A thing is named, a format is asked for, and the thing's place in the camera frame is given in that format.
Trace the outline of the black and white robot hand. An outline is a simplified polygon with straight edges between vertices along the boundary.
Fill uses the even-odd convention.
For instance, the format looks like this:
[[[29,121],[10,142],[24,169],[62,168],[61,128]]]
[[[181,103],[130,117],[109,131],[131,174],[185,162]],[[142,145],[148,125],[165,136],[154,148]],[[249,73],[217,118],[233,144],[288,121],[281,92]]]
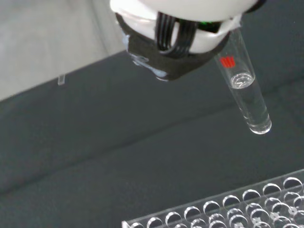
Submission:
[[[133,62],[161,81],[203,66],[227,44],[244,14],[262,0],[112,0],[110,8]]]

